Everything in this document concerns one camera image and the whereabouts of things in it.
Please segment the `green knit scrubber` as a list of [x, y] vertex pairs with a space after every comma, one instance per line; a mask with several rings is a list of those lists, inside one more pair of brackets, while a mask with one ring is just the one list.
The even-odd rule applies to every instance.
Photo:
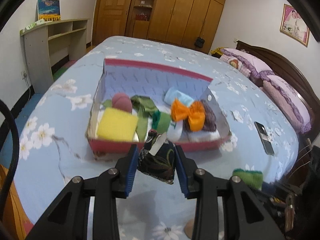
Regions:
[[244, 183], [257, 190], [262, 188], [263, 185], [263, 173], [261, 171], [251, 171], [243, 169], [235, 169], [232, 176], [238, 176]]

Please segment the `white paper towel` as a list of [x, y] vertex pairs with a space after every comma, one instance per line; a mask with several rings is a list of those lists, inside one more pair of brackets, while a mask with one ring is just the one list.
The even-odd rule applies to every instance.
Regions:
[[188, 132], [187, 137], [191, 142], [207, 142], [215, 141], [220, 139], [220, 133], [218, 130], [215, 132], [209, 131], [198, 131], [198, 132]]

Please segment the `purple knit sock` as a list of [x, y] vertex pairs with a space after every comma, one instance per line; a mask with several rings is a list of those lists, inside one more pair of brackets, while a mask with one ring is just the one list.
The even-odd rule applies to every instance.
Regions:
[[205, 120], [202, 130], [207, 132], [216, 131], [216, 116], [206, 100], [201, 99], [200, 102], [204, 107]]

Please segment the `dark patterned fabric pouch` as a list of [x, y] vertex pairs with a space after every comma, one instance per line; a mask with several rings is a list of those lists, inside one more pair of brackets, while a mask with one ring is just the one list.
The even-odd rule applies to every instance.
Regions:
[[138, 170], [169, 185], [174, 183], [175, 144], [151, 129], [138, 157]]

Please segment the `yellow sponge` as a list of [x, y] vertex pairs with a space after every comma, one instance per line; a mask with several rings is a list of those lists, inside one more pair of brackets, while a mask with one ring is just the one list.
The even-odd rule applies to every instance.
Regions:
[[105, 109], [97, 127], [97, 137], [119, 142], [132, 142], [136, 133], [138, 117], [116, 109]]

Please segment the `orange fabric bow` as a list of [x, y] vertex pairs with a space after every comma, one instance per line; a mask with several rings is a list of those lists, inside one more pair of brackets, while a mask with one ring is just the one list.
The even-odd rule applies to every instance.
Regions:
[[187, 120], [192, 132], [203, 129], [206, 113], [202, 102], [194, 101], [189, 107], [175, 99], [171, 104], [171, 118], [174, 122]]

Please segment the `green white knit sock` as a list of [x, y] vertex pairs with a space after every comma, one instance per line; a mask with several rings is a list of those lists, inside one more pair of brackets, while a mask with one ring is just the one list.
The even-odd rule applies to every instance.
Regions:
[[151, 128], [159, 134], [166, 133], [167, 139], [172, 142], [180, 140], [183, 131], [183, 121], [175, 122], [171, 115], [161, 111], [155, 111], [152, 115]]

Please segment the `pink round sponge puff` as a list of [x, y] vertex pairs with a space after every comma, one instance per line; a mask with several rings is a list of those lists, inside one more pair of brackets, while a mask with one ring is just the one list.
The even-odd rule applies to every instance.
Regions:
[[112, 107], [125, 111], [127, 113], [132, 113], [132, 102], [130, 97], [125, 93], [117, 93], [112, 98]]

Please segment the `green satin ribbon bow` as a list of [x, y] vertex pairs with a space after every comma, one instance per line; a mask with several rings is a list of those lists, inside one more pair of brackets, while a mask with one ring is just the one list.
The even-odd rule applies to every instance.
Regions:
[[[148, 96], [134, 95], [130, 97], [132, 110], [138, 116], [136, 135], [139, 142], [143, 142], [148, 131], [148, 122], [153, 113], [158, 110], [153, 100]], [[105, 108], [112, 107], [112, 99], [107, 99], [101, 103]]]

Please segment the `light blue face mask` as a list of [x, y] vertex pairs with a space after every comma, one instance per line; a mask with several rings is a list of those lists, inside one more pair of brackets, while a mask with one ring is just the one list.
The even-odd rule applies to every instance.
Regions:
[[183, 105], [187, 107], [189, 107], [195, 101], [191, 96], [182, 93], [175, 87], [171, 87], [168, 89], [164, 96], [164, 102], [168, 105], [172, 105], [175, 99], [177, 99], [179, 102], [181, 102]]

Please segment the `black phone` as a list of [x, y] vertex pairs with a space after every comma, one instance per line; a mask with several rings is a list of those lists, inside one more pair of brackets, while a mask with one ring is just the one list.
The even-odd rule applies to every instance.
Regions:
[[263, 145], [263, 148], [265, 150], [265, 153], [267, 155], [274, 155], [274, 150], [273, 150], [273, 147], [271, 144], [271, 140], [270, 140], [268, 133], [266, 131], [266, 128], [264, 127], [264, 125], [262, 125], [256, 121], [254, 122], [254, 124], [255, 124], [257, 132], [259, 134], [259, 137], [260, 137], [261, 143]]

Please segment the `purple frilled pillow near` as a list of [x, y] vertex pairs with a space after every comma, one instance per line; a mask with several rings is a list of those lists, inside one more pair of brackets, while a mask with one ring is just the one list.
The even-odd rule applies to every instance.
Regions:
[[304, 134], [311, 130], [309, 111], [299, 98], [298, 92], [287, 81], [277, 75], [267, 75], [263, 80], [263, 88], [288, 117], [296, 131]]

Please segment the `red cardboard box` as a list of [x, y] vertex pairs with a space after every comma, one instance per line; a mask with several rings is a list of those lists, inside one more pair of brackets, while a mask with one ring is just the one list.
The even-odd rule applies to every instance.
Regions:
[[172, 133], [173, 141], [181, 145], [185, 152], [215, 150], [232, 135], [226, 117], [215, 100], [209, 85], [213, 79], [196, 72], [171, 67], [168, 65], [121, 59], [105, 59], [103, 74], [94, 95], [93, 105], [86, 131], [86, 138], [96, 158], [108, 154], [125, 154], [131, 142], [113, 141], [98, 137], [99, 122], [103, 116], [102, 103], [110, 100], [117, 93], [129, 97], [146, 96], [161, 112], [170, 112], [170, 106], [164, 101], [170, 88], [175, 88], [195, 100], [204, 100], [216, 117], [216, 134], [187, 135], [179, 124], [178, 131]]

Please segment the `framed wedding photo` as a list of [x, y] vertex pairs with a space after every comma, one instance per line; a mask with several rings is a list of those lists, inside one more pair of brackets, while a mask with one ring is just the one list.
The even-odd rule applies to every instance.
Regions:
[[284, 4], [280, 32], [308, 46], [310, 29], [300, 14], [291, 5]]

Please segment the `wooden door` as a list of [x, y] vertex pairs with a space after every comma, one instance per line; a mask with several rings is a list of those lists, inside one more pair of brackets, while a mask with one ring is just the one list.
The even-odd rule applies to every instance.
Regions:
[[131, 0], [97, 0], [94, 11], [92, 44], [111, 36], [125, 35]]

